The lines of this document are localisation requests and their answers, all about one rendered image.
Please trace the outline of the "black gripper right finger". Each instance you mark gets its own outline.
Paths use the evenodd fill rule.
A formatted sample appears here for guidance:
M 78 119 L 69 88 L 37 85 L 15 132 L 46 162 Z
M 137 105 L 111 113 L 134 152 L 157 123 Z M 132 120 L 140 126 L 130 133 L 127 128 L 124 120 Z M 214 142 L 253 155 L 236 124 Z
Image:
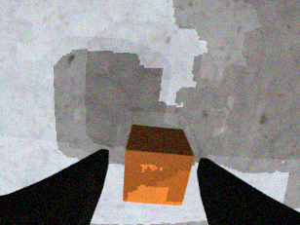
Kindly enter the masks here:
M 209 225 L 300 225 L 300 213 L 244 182 L 208 157 L 197 167 Z

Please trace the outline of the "orange block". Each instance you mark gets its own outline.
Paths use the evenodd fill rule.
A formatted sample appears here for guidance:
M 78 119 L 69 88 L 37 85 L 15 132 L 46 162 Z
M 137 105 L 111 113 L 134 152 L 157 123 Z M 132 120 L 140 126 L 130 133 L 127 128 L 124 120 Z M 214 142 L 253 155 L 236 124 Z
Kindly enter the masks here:
M 181 129 L 131 125 L 123 202 L 182 206 L 194 153 Z

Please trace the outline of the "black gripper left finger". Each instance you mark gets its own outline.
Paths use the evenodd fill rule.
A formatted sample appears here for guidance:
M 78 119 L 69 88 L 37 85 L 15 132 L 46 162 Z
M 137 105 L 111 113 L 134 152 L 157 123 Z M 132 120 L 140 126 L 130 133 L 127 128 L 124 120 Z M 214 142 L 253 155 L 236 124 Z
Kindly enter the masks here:
M 109 149 L 40 182 L 0 195 L 0 225 L 90 225 L 109 165 Z

